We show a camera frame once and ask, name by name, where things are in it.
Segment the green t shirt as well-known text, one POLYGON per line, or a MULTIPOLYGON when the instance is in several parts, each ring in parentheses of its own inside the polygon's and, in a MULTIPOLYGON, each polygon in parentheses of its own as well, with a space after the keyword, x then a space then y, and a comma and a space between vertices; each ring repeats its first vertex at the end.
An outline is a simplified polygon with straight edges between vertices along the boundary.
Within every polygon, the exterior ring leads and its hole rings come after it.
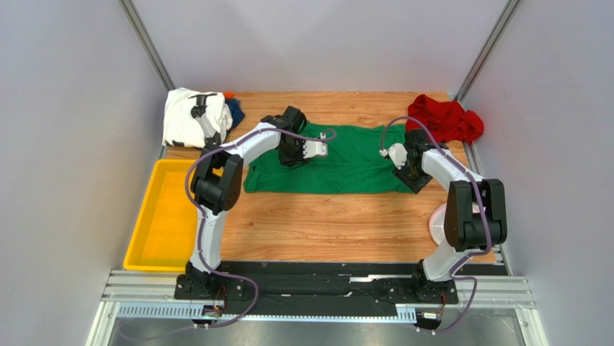
POLYGON ((284 167, 278 152, 268 151, 250 164, 244 191, 318 195, 411 192, 394 177, 394 165, 379 153, 383 126, 363 128, 308 123, 302 134, 317 137, 327 128, 335 130, 337 137, 329 142, 329 153, 325 157, 284 167))

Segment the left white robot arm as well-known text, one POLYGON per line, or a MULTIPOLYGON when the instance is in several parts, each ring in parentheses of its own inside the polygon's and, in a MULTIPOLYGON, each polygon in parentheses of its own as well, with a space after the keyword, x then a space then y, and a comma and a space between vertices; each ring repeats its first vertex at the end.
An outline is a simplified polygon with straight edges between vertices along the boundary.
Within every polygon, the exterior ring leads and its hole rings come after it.
POLYGON ((293 167, 310 161, 306 139, 300 137, 306 116, 289 106, 282 115, 268 115, 254 129, 235 141, 207 144, 193 168, 189 189, 197 208, 194 251, 185 275, 199 283, 211 280, 221 263, 221 240, 228 212, 238 202, 244 168, 269 151, 276 151, 281 165, 293 167))

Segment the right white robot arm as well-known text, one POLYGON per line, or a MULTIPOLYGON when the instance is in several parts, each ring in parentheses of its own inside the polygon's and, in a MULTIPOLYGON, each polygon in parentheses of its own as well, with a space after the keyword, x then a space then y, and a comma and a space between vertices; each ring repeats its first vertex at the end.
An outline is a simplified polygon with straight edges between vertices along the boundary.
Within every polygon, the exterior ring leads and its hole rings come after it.
POLYGON ((470 258, 488 254, 507 240, 505 189, 501 180, 487 179, 460 163, 442 144, 431 142, 425 130, 411 130, 403 143, 383 156, 393 162, 393 175, 413 193, 432 180, 448 194, 443 221, 444 240, 417 266, 427 282, 451 280, 470 258))

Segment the white pink round basket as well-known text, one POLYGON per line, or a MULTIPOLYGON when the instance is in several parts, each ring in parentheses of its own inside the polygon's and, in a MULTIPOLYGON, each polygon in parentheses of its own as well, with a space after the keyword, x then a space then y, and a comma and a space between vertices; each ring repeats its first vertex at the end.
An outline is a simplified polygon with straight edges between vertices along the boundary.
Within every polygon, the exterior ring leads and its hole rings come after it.
MULTIPOLYGON (((436 243, 436 245, 440 245, 443 241, 447 243, 445 236, 445 212, 446 212, 446 204, 441 205, 438 209, 434 211, 434 213, 430 216, 428 221, 428 229, 430 232, 430 236, 432 240, 436 243)), ((458 250, 459 252, 474 252, 479 251, 483 252, 486 248, 486 238, 484 236, 484 225, 481 220, 481 210, 476 202, 472 203, 472 213, 473 220, 470 223, 466 224, 465 231, 469 236, 480 236, 481 240, 469 240, 469 238, 465 238, 466 242, 463 245, 463 248, 458 250)), ((502 243, 505 240, 506 235, 501 232, 499 224, 497 222, 489 224, 489 230, 492 235, 491 247, 502 243)))

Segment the red t shirt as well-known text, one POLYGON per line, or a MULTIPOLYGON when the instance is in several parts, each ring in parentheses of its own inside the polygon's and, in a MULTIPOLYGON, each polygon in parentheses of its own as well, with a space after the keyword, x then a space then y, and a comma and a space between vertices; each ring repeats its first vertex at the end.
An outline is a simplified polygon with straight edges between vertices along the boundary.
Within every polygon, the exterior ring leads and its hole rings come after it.
POLYGON ((483 120, 456 101, 439 102, 421 94, 408 106, 407 115, 425 125, 438 142, 472 144, 484 133, 483 120))

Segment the blue t shirt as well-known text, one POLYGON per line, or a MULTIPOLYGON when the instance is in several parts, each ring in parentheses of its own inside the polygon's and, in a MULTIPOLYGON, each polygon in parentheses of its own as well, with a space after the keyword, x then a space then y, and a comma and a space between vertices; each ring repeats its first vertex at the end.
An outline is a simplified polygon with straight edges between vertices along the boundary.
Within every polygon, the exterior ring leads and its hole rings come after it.
POLYGON ((225 103, 229 108, 232 119, 230 130, 234 130, 244 120, 246 115, 241 108, 241 102, 237 98, 226 99, 225 103))

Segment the white printed t shirt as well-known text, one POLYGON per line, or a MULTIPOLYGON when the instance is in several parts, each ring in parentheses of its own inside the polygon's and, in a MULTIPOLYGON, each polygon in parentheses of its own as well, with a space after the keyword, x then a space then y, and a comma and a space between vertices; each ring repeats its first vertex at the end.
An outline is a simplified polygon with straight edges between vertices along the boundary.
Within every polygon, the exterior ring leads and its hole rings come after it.
POLYGON ((223 93, 174 89, 164 106, 162 145, 203 148, 215 134, 225 140, 232 125, 223 93))

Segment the yellow plastic bin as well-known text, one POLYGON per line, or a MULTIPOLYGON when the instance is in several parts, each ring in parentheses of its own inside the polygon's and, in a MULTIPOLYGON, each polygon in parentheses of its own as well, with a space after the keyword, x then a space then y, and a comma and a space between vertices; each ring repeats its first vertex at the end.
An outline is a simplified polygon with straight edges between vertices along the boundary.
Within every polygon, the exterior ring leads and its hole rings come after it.
POLYGON ((154 164, 123 260, 126 270, 184 271, 197 228, 197 209, 184 190, 192 163, 190 159, 159 159, 154 164))

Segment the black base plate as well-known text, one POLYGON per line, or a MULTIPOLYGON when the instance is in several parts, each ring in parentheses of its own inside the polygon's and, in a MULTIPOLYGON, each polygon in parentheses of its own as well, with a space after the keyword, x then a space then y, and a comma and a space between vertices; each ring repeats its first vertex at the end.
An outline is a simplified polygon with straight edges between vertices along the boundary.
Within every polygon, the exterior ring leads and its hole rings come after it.
POLYGON ((174 298, 250 316, 392 317, 403 303, 456 305, 461 281, 428 283, 418 264, 223 261, 205 283, 185 268, 174 298))

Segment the right aluminium frame post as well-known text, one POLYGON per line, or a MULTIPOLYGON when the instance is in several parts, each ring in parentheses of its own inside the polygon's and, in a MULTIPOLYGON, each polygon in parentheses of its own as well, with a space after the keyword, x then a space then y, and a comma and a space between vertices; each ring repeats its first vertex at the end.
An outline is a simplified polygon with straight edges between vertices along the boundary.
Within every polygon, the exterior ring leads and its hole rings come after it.
POLYGON ((502 36, 505 34, 522 3, 523 0, 509 0, 506 2, 502 12, 494 23, 494 26, 492 27, 478 55, 476 56, 475 61, 466 74, 466 77, 464 78, 458 92, 455 94, 455 101, 463 103, 466 97, 469 95, 481 71, 487 64, 487 61, 494 52, 499 41, 502 39, 502 36))

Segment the aluminium frame post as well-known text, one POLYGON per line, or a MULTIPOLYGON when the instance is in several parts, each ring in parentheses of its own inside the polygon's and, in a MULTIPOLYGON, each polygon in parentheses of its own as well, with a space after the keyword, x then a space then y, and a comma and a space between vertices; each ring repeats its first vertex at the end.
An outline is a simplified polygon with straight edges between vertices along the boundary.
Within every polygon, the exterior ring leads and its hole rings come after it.
POLYGON ((476 56, 475 61, 466 74, 466 77, 464 78, 458 92, 455 94, 455 101, 463 103, 466 97, 469 95, 481 71, 487 64, 487 61, 494 52, 499 41, 502 39, 502 36, 505 34, 522 3, 523 0, 509 0, 506 2, 502 12, 494 23, 494 26, 492 27, 478 55, 476 56))
POLYGON ((149 32, 138 12, 136 5, 131 0, 119 0, 118 3, 122 8, 130 26, 132 27, 135 36, 137 37, 142 48, 144 49, 144 52, 147 55, 147 58, 151 63, 161 84, 167 91, 175 89, 175 84, 172 81, 172 78, 167 71, 164 62, 162 61, 158 50, 156 49, 156 46, 151 36, 149 35, 149 32))

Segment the left aluminium frame post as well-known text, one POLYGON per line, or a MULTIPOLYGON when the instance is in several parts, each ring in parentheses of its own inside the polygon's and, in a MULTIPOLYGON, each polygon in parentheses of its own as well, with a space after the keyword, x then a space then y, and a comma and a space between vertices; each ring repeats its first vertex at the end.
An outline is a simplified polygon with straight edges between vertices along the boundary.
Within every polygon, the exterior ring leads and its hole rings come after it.
POLYGON ((167 71, 164 62, 162 61, 158 50, 156 49, 156 46, 151 36, 149 35, 149 32, 138 12, 136 5, 131 0, 119 0, 118 3, 122 8, 130 26, 132 27, 135 36, 137 37, 142 48, 144 49, 144 52, 147 55, 147 58, 151 63, 161 84, 167 91, 175 89, 175 84, 172 81, 172 78, 167 71))

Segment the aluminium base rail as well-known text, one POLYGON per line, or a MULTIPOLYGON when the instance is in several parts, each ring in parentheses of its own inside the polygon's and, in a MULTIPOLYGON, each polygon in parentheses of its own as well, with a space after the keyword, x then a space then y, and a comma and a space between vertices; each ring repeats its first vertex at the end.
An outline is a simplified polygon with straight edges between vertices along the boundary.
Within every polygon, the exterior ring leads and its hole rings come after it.
POLYGON ((108 345, 112 327, 119 318, 229 321, 246 312, 245 321, 397 323, 414 327, 422 312, 464 321, 478 310, 511 311, 519 325, 516 333, 526 345, 548 344, 524 277, 479 276, 475 281, 459 277, 445 298, 430 302, 415 301, 408 293, 400 294, 398 289, 383 285, 385 281, 409 280, 407 275, 350 277, 342 274, 339 279, 359 288, 360 292, 324 296, 261 291, 251 310, 246 310, 251 302, 247 295, 253 290, 250 284, 230 284, 227 287, 230 305, 218 316, 215 308, 222 305, 223 298, 176 299, 177 275, 174 273, 113 270, 86 344, 108 345))

